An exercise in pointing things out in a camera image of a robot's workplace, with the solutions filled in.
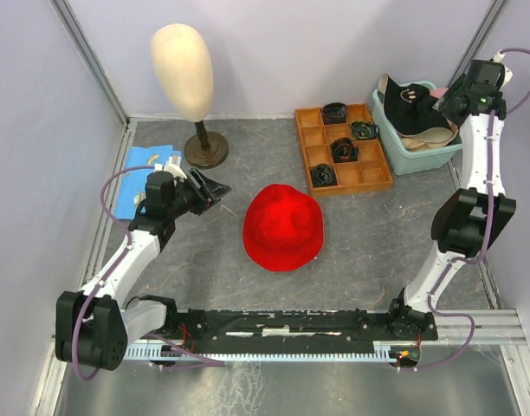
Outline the black smiley bucket hat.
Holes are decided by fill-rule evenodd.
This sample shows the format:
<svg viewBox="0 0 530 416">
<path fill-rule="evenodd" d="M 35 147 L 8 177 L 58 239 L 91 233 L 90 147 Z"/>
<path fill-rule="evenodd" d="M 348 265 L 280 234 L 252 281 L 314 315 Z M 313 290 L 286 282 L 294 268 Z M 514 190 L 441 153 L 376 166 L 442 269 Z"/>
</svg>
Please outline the black smiley bucket hat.
<svg viewBox="0 0 530 416">
<path fill-rule="evenodd" d="M 383 95 L 385 117 L 400 135 L 452 135 L 446 118 L 433 108 L 436 98 L 427 87 L 417 83 L 399 85 L 384 74 L 378 81 L 378 91 Z"/>
</svg>

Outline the red bucket hat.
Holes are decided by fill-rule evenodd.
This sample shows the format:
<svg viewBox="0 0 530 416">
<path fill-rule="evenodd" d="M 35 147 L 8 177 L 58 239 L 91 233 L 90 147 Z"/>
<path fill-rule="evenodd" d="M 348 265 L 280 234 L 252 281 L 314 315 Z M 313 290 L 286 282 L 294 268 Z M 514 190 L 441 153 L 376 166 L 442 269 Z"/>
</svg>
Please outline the red bucket hat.
<svg viewBox="0 0 530 416">
<path fill-rule="evenodd" d="M 291 185 L 268 185 L 249 205 L 242 240 L 248 256 L 265 270 L 297 270 L 323 247 L 320 205 Z"/>
</svg>

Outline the wooden compartment tray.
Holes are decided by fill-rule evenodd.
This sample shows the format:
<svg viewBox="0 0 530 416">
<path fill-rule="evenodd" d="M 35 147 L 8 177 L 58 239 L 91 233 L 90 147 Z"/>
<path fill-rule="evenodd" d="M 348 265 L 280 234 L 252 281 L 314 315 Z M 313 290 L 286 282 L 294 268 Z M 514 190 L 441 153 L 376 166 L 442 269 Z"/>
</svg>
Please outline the wooden compartment tray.
<svg viewBox="0 0 530 416">
<path fill-rule="evenodd" d="M 309 193 L 317 197 L 387 191 L 393 178 L 365 104 L 294 111 Z"/>
</svg>

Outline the beige mannequin head stand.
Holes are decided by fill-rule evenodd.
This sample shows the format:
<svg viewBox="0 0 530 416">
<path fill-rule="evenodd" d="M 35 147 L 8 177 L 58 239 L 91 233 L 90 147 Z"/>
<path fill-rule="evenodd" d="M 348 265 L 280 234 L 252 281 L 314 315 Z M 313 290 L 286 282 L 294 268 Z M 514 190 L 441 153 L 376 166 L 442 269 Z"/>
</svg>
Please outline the beige mannequin head stand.
<svg viewBox="0 0 530 416">
<path fill-rule="evenodd" d="M 214 97 L 214 75 L 210 52 L 203 37 L 189 25 L 174 23 L 159 29 L 150 44 L 152 66 L 161 88 L 196 133 L 184 145 L 191 166 L 211 169 L 228 157 L 223 135 L 207 130 L 204 118 Z"/>
</svg>

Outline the pink bucket hat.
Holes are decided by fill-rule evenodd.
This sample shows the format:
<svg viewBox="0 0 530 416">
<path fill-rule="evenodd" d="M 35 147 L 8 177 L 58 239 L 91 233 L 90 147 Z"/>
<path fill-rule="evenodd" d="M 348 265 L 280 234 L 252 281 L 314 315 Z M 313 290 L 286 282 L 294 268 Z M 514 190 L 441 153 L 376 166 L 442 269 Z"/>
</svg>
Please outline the pink bucket hat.
<svg viewBox="0 0 530 416">
<path fill-rule="evenodd" d="M 430 91 L 430 95 L 437 99 L 440 99 L 445 95 L 448 90 L 448 88 L 435 88 Z"/>
</svg>

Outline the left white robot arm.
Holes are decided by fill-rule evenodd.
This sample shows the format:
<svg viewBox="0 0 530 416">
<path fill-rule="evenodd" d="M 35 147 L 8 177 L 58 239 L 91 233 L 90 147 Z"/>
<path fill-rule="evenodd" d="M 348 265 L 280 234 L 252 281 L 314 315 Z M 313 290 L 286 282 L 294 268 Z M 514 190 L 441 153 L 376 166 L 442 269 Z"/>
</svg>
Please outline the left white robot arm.
<svg viewBox="0 0 530 416">
<path fill-rule="evenodd" d="M 65 291 L 55 306 L 55 356 L 82 372 L 113 371 L 128 347 L 139 339 L 169 338 L 179 328 L 175 301 L 143 296 L 123 309 L 122 304 L 145 268 L 163 251 L 186 213 L 202 215 L 231 192 L 231 187 L 203 175 L 197 168 L 149 167 L 145 196 L 133 220 L 125 226 L 121 246 L 100 272 L 78 291 Z"/>
</svg>

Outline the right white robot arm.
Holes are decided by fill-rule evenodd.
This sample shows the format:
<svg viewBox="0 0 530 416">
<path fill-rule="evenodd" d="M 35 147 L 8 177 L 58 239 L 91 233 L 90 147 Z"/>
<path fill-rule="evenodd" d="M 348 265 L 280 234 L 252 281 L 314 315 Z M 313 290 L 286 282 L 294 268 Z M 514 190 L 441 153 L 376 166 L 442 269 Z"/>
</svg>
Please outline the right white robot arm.
<svg viewBox="0 0 530 416">
<path fill-rule="evenodd" d="M 417 328 L 411 313 L 428 314 L 456 272 L 477 264 L 516 210 L 500 172 L 500 143 L 507 104 L 501 91 L 508 69 L 491 59 L 473 60 L 432 109 L 459 129 L 462 185 L 436 213 L 433 246 L 417 277 L 402 290 L 402 309 L 385 318 L 386 331 L 404 339 Z"/>
</svg>

